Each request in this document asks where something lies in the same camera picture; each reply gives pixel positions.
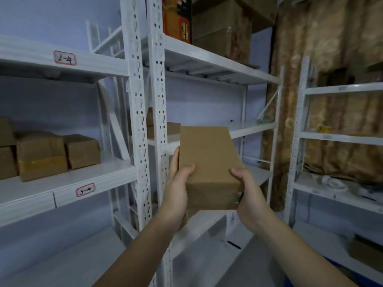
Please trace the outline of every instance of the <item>brown curtain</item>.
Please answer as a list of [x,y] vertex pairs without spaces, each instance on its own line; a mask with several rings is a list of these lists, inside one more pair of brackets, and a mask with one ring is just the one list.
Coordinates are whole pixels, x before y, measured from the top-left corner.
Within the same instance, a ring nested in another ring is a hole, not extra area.
[[[301,61],[307,55],[321,71],[348,67],[352,75],[383,61],[383,0],[280,4],[270,67],[271,74],[278,75],[285,65],[271,198],[275,211],[285,205]],[[275,89],[269,86],[267,99]],[[266,116],[274,115],[275,107],[271,107]],[[383,93],[315,96],[311,100],[309,127],[321,124],[340,133],[383,137]],[[271,142],[272,132],[265,132],[264,159],[270,159]],[[383,147],[308,140],[305,167],[319,174],[383,183]]]

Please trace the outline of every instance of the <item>label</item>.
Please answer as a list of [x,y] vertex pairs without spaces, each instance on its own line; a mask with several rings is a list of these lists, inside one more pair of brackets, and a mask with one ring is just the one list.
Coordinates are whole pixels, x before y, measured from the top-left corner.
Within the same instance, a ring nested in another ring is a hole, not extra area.
[[84,185],[80,188],[77,188],[76,189],[76,196],[77,197],[84,196],[84,195],[87,195],[89,193],[94,192],[95,190],[96,190],[95,184],[90,183],[90,184]]
[[230,235],[239,223],[236,210],[226,212],[226,236]]
[[76,56],[73,53],[55,50],[53,52],[54,62],[66,65],[77,65]]

